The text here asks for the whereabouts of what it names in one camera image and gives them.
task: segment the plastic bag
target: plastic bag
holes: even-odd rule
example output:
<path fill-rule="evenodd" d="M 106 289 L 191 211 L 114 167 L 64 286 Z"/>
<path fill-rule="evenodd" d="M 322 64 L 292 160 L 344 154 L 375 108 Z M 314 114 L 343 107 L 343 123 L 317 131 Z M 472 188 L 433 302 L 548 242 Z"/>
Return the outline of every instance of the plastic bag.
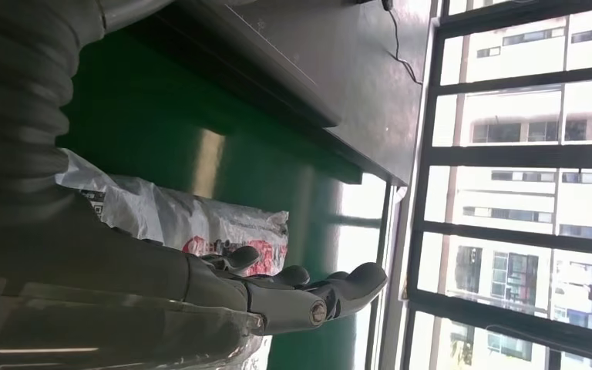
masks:
<path fill-rule="evenodd" d="M 246 275 L 276 274 L 282 269 L 287 254 L 287 212 L 225 204 L 140 178 L 110 176 L 74 152 L 65 152 L 69 168 L 55 176 L 56 183 L 80 190 L 110 227 L 196 255 L 226 255 L 251 245 L 261 259 Z M 260 349 L 234 368 L 266 368 L 270 346 L 271 337 L 264 337 Z"/>

